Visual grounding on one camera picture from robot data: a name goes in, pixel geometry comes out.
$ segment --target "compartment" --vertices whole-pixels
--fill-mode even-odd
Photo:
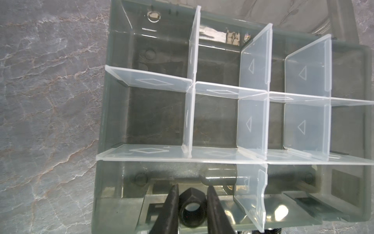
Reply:
[[[196,82],[192,157],[199,156],[198,152],[217,159],[230,157],[224,146],[238,149],[242,155],[238,160],[265,159],[268,110],[265,91]]]
[[[272,24],[202,13],[197,81],[269,90]]]
[[[371,66],[369,47],[333,40],[331,96],[372,101]]]
[[[92,233],[149,231],[170,187],[176,183],[180,194],[190,187],[206,194],[208,186],[214,186],[234,230],[257,230],[263,223],[254,224],[252,220],[257,219],[254,215],[265,215],[262,194],[266,168],[267,165],[98,161]],[[257,174],[262,180],[257,181]],[[197,228],[179,225],[179,232],[184,234],[207,231],[206,220]]]
[[[267,163],[373,165],[363,155],[371,105],[331,107],[330,98],[278,92],[269,99]]]
[[[370,173],[362,165],[269,165],[265,228],[368,220]]]
[[[137,4],[124,1],[116,3],[127,4],[126,7],[130,12],[129,15],[147,10],[147,7],[140,3]],[[158,21],[160,21],[159,24],[168,25],[168,23],[170,23],[174,18],[173,16],[170,16],[170,13],[169,16],[166,16],[163,21],[159,19],[157,22],[152,22],[152,19],[149,18],[149,14],[160,16],[161,13],[156,11],[155,6],[152,6],[150,10],[151,11],[148,12],[147,20],[151,21],[151,23],[158,23]],[[126,15],[126,17],[129,21],[128,26],[130,26],[134,34],[137,34],[138,27],[140,27],[140,25],[142,25],[142,27],[144,26],[143,20],[137,19],[136,22],[139,23],[138,27],[132,27],[131,20],[128,18],[128,15]],[[127,107],[124,107],[126,109],[127,116],[121,116],[123,119],[120,120],[121,122],[125,122],[124,124],[126,125],[124,136],[121,137],[121,141],[118,141],[116,144],[112,145],[113,149],[108,149],[105,152],[97,155],[97,160],[136,160],[138,158],[140,161],[164,161],[170,159],[169,154],[171,153],[173,153],[174,158],[177,158],[177,161],[178,158],[188,157],[188,153],[190,153],[192,148],[191,130],[193,126],[193,100],[195,97],[192,84],[196,80],[199,21],[200,7],[197,7],[193,18],[193,23],[191,25],[190,38],[187,43],[189,45],[189,49],[187,51],[188,54],[186,54],[186,56],[188,56],[186,64],[187,78],[164,74],[167,70],[157,73],[108,65],[105,66],[105,70],[109,74],[122,81],[124,83],[122,84],[124,87],[128,87],[128,89],[131,91],[134,90],[135,92],[129,91],[129,95],[125,97],[125,101],[129,102],[126,104]],[[146,31],[157,32],[157,30],[150,30],[149,27],[146,29]],[[157,38],[156,36],[150,35],[148,35],[148,37]],[[173,41],[174,38],[171,37],[166,39],[168,41]],[[157,54],[154,51],[151,54],[147,54],[146,52],[144,56],[156,57]],[[161,108],[161,110],[169,110],[168,116],[158,115],[157,113],[160,112],[160,110],[157,110],[157,108]],[[138,127],[136,131],[131,131],[131,129],[135,127],[134,123],[139,125],[143,124],[143,126]],[[141,134],[142,129],[149,129],[146,127],[147,125],[154,126],[154,130],[152,132]],[[171,143],[171,145],[163,145],[163,143],[167,142],[167,140],[162,139],[162,134],[172,134],[172,132],[174,132],[176,137],[174,143]],[[161,137],[158,141],[155,141],[154,145],[142,145],[144,140],[141,137],[133,137],[132,135],[143,135],[145,137],[161,135]]]
[[[280,95],[274,92],[270,93],[270,100],[284,104],[271,105],[274,110],[271,109],[270,113],[276,111],[277,119],[275,123],[271,120],[269,131],[275,130],[278,139],[272,137],[270,143],[277,140],[278,145],[268,150],[268,161],[284,161],[289,164],[295,161],[327,161],[330,144],[330,100],[315,96]]]
[[[325,35],[285,59],[285,92],[331,96],[331,35]]]
[[[113,0],[107,65],[187,77],[195,9]]]

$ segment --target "marble countertop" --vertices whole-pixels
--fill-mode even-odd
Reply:
[[[374,1],[352,2],[360,43],[374,48]],[[1,6],[0,230],[91,233],[110,0]],[[373,214],[284,233],[369,234]]]

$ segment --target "clear plastic divider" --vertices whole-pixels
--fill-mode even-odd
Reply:
[[[266,159],[269,127],[269,94],[238,101],[237,147],[249,155]]]
[[[239,86],[269,91],[273,24],[266,25],[253,41],[245,46],[240,57]]]
[[[129,68],[105,65],[105,71],[132,87],[186,92],[192,84],[190,79]]]
[[[331,35],[291,53],[285,60],[285,92],[331,96]]]
[[[297,103],[300,101],[328,100],[328,97],[311,96],[302,94],[290,94],[284,92],[269,92],[270,102]]]
[[[186,93],[186,101],[184,104],[184,125],[183,125],[183,145],[182,150],[191,157],[192,135],[193,135],[193,118],[195,113],[195,97],[196,90],[193,84]]]
[[[205,162],[229,164],[263,164],[264,160],[250,156],[237,148],[192,147],[189,157],[182,146],[124,144],[96,156],[103,161]]]
[[[201,6],[197,6],[195,17],[193,18],[192,30],[189,39],[188,48],[188,68],[187,68],[187,78],[191,79],[193,82],[196,81],[197,72],[197,57],[199,50],[199,30],[200,30],[200,9]]]
[[[374,165],[373,160],[350,155],[330,153],[326,161],[283,149],[269,149],[266,163],[275,165]]]
[[[327,161],[330,131],[329,99],[285,104],[283,147],[290,154]]]
[[[199,50],[199,29],[200,29],[200,6],[197,6],[195,17],[193,19],[191,35],[189,39],[188,49],[188,68],[187,78],[193,81],[193,85],[186,93],[186,101],[184,105],[184,129],[182,150],[187,157],[191,157],[192,151],[192,135],[193,135],[193,118],[195,113],[195,97],[196,97],[196,72],[197,57]]]
[[[196,93],[216,97],[241,99],[265,93],[265,90],[241,88],[231,85],[221,85],[209,82],[196,82]]]
[[[374,105],[374,101],[369,100],[356,100],[347,98],[331,98],[331,106],[364,106],[364,105]]]
[[[264,232],[266,220],[264,204],[266,185],[267,164],[237,165],[234,199],[243,207],[260,232]]]

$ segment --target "hex nut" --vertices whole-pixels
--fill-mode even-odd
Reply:
[[[193,211],[187,210],[186,207],[191,203],[197,203],[199,207]],[[205,221],[206,215],[206,197],[202,191],[189,188],[179,195],[179,220],[183,225],[198,227]]]

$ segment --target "black metal tool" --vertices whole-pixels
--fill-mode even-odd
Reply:
[[[178,184],[176,184],[170,189],[162,210],[149,234],[178,233],[178,202],[179,188]]]
[[[213,186],[208,187],[208,234],[234,234]]]

